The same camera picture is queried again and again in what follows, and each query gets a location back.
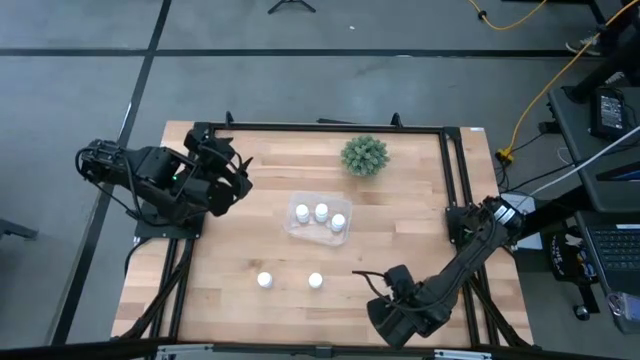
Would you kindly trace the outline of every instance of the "white bottle cap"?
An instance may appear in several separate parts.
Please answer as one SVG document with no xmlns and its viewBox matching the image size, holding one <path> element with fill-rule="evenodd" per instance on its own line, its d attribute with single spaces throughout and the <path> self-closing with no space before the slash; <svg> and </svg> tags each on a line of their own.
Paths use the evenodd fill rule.
<svg viewBox="0 0 640 360">
<path fill-rule="evenodd" d="M 325 204 L 318 204 L 316 206 L 316 221 L 325 222 L 329 217 L 329 208 Z"/>
<path fill-rule="evenodd" d="M 296 217 L 298 218 L 298 222 L 309 222 L 309 208 L 304 204 L 298 205 L 296 207 Z"/>
<path fill-rule="evenodd" d="M 309 276 L 309 286 L 311 286 L 314 289 L 317 289 L 320 286 L 322 286 L 322 275 L 318 273 L 311 274 L 311 276 Z"/>
<path fill-rule="evenodd" d="M 273 285 L 273 277 L 269 273 L 262 272 L 258 274 L 258 284 L 263 288 L 270 288 Z"/>
<path fill-rule="evenodd" d="M 335 232 L 342 231 L 342 227 L 344 226 L 345 218 L 341 214 L 336 214 L 331 218 L 331 230 Z"/>
</svg>

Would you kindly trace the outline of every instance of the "laptop keyboard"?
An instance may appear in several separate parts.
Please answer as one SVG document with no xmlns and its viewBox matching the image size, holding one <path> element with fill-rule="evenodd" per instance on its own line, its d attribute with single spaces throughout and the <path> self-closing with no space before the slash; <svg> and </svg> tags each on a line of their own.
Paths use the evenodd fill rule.
<svg viewBox="0 0 640 360">
<path fill-rule="evenodd" d="M 589 228 L 605 270 L 640 271 L 640 229 Z"/>
</svg>

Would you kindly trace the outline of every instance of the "wooden tabletop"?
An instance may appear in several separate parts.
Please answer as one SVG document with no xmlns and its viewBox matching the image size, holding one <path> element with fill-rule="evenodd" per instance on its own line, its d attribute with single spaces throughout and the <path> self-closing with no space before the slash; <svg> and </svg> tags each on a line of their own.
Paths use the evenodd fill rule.
<svg viewBox="0 0 640 360">
<path fill-rule="evenodd" d="M 192 122 L 170 121 L 162 143 L 177 151 Z M 498 193 L 487 139 L 481 128 L 461 129 L 473 197 Z M 406 264 L 413 278 L 435 275 L 454 256 L 445 229 L 447 193 L 438 137 L 376 134 L 387 143 L 391 161 L 374 178 L 355 178 L 340 163 L 340 150 L 356 136 L 337 132 L 219 131 L 249 167 L 253 189 L 219 218 L 208 215 L 195 250 L 179 339 L 203 343 L 385 345 L 369 322 L 374 298 L 352 270 L 385 272 Z M 455 150 L 450 144 L 457 195 L 462 200 Z M 329 247 L 292 238 L 283 230 L 294 191 L 312 191 L 350 200 L 349 238 Z M 113 325 L 128 330 L 155 296 L 167 250 L 153 240 L 132 257 Z M 532 341 L 513 259 L 502 249 L 486 263 L 491 295 L 505 318 Z M 258 286 L 258 273 L 273 275 L 273 287 Z M 324 277 L 311 289 L 313 272 Z M 383 289 L 384 284 L 374 284 Z M 487 342 L 479 301 L 481 339 Z M 167 302 L 161 334 L 166 334 L 173 299 Z M 430 337 L 415 335 L 407 346 L 469 346 L 464 300 L 451 320 Z"/>
</svg>

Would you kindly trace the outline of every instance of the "small potted plant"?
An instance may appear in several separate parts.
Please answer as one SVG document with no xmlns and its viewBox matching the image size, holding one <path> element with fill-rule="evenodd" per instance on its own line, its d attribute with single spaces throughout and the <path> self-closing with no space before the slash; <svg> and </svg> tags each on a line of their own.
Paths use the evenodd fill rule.
<svg viewBox="0 0 640 360">
<path fill-rule="evenodd" d="M 376 175 L 387 166 L 387 144 L 371 135 L 351 139 L 342 150 L 342 163 L 355 176 Z"/>
</svg>

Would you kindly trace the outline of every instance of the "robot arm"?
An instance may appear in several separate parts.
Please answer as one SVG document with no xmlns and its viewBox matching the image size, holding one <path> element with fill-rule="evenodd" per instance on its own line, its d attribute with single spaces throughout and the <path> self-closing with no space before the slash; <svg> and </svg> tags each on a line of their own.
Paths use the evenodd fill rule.
<svg viewBox="0 0 640 360">
<path fill-rule="evenodd" d="M 183 226 L 207 211 L 225 214 L 252 187 L 246 172 L 252 159 L 243 163 L 230 145 L 232 139 L 213 135 L 208 124 L 196 124 L 184 140 L 190 157 L 166 147 L 130 150 L 113 141 L 94 140 L 76 154 L 76 170 L 95 185 L 120 185 L 131 191 L 135 210 L 127 208 L 127 213 L 135 219 L 151 226 Z M 238 166 L 232 162 L 236 155 Z M 138 196 L 156 208 L 164 223 L 142 215 Z"/>
<path fill-rule="evenodd" d="M 392 347 L 401 348 L 414 333 L 428 337 L 451 316 L 458 291 L 499 247 L 508 244 L 523 225 L 522 215 L 501 198 L 487 198 L 470 206 L 460 219 L 460 231 L 467 234 L 466 244 L 435 276 L 414 283 L 406 266 L 389 269 L 383 277 L 393 297 L 375 290 L 378 298 L 367 303 L 369 319 L 376 331 Z"/>
</svg>

